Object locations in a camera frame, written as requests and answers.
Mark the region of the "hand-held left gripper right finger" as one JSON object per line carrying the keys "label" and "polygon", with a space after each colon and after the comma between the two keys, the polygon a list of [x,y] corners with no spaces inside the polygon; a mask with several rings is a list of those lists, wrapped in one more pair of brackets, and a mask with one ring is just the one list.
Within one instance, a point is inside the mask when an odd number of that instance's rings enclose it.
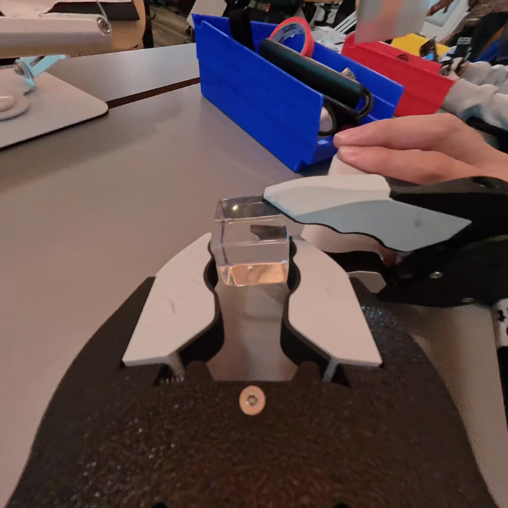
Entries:
{"label": "hand-held left gripper right finger", "polygon": [[379,367],[378,347],[346,271],[331,256],[293,238],[282,350],[295,364]]}

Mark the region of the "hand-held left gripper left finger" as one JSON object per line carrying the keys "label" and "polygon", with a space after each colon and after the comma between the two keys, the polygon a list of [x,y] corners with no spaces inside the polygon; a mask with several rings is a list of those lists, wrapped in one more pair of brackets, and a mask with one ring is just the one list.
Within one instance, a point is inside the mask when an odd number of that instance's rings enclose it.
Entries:
{"label": "hand-held left gripper left finger", "polygon": [[225,341],[215,260],[206,233],[171,258],[157,273],[130,342],[128,367],[208,362]]}

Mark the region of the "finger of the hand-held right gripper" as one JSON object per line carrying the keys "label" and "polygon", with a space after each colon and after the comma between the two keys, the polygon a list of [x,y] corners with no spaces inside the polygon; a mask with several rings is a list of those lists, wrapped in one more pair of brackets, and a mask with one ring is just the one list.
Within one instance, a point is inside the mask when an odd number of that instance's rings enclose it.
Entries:
{"label": "finger of the hand-held right gripper", "polygon": [[300,224],[375,238],[407,252],[446,241],[471,221],[390,197],[379,175],[311,176],[267,187],[263,199]]}
{"label": "finger of the hand-held right gripper", "polygon": [[342,234],[322,225],[306,225],[302,238],[328,254],[371,293],[387,286],[386,268],[395,264],[397,252],[360,234]]}

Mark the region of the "clear colourless cube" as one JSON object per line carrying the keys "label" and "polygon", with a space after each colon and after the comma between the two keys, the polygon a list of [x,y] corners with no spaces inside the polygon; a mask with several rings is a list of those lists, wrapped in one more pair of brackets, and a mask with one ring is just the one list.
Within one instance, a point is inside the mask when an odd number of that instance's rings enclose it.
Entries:
{"label": "clear colourless cube", "polygon": [[290,241],[285,216],[262,196],[220,200],[210,250],[231,287],[285,283]]}

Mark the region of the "blue plastic bin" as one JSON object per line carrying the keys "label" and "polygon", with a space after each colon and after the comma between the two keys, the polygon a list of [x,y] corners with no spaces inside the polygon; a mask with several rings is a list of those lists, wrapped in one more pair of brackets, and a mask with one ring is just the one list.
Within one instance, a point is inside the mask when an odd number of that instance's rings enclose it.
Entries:
{"label": "blue plastic bin", "polygon": [[275,24],[251,22],[256,50],[231,36],[226,17],[193,14],[202,95],[293,172],[329,160],[318,135],[323,95],[257,54]]}

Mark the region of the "grey desk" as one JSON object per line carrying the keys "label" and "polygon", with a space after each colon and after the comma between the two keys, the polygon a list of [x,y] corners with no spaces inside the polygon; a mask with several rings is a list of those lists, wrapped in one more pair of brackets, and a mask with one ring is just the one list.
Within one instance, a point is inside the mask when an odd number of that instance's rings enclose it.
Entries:
{"label": "grey desk", "polygon": [[288,283],[215,287],[208,362],[128,367],[217,202],[299,179],[196,80],[1,150],[1,507],[507,507],[492,310],[352,280],[379,367],[295,365]]}

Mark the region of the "person's right hand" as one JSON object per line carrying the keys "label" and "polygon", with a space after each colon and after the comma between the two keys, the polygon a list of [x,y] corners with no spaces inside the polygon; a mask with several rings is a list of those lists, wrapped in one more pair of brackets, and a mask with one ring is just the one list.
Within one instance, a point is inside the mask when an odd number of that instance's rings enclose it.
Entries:
{"label": "person's right hand", "polygon": [[507,182],[507,154],[448,113],[375,121],[333,142],[340,160],[365,173],[419,185],[468,177]]}

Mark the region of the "white rounded object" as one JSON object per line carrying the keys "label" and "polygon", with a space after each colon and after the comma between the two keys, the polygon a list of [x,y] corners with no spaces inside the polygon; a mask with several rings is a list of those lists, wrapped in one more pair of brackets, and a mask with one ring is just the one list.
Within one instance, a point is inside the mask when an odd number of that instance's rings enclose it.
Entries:
{"label": "white rounded object", "polygon": [[333,136],[337,133],[337,130],[338,122],[334,109],[330,108],[329,105],[324,105],[320,114],[318,136],[320,138]]}

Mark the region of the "red plastic bin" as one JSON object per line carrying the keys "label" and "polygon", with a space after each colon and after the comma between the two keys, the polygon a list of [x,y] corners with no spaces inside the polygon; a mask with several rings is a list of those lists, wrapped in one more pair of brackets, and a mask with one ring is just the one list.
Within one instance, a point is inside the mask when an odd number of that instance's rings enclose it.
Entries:
{"label": "red plastic bin", "polygon": [[355,33],[346,36],[342,54],[403,86],[395,116],[436,113],[456,84],[441,75],[441,65],[425,60],[385,42],[355,42]]}

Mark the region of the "yellow plastic bin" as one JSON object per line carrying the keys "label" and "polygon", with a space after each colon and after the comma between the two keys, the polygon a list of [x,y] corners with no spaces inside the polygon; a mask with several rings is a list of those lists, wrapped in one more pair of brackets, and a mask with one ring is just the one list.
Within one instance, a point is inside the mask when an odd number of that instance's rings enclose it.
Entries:
{"label": "yellow plastic bin", "polygon": [[[432,56],[429,41],[433,41],[435,45],[435,54]],[[439,57],[449,51],[449,47],[436,41],[435,38],[428,38],[420,34],[408,34],[402,37],[394,38],[391,43],[394,48],[400,49],[412,55],[421,56],[427,60],[438,60]]]}

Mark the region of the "red tape roll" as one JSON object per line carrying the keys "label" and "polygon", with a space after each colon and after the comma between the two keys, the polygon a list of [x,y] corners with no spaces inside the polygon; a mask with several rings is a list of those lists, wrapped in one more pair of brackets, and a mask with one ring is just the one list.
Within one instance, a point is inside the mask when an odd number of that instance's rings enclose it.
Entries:
{"label": "red tape roll", "polygon": [[[301,43],[299,51],[286,42]],[[277,55],[279,58],[312,58],[314,54],[314,38],[309,23],[299,17],[291,17],[276,26],[270,36],[260,45],[260,53]]]}

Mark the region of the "small black flat item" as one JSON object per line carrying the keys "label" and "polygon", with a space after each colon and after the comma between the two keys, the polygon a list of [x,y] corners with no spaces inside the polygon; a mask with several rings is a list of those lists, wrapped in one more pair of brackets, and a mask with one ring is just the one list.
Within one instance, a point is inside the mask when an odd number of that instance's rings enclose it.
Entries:
{"label": "small black flat item", "polygon": [[228,13],[228,20],[232,38],[245,48],[255,52],[248,11],[245,9],[233,9]]}

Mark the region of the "wooden document stand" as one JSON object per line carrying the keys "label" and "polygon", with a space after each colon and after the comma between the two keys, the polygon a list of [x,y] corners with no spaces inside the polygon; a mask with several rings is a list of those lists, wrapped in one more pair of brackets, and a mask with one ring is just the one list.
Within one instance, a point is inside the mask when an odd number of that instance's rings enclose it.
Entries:
{"label": "wooden document stand", "polygon": [[147,1],[1,1],[1,150],[108,113],[49,73],[74,56],[142,43]]}

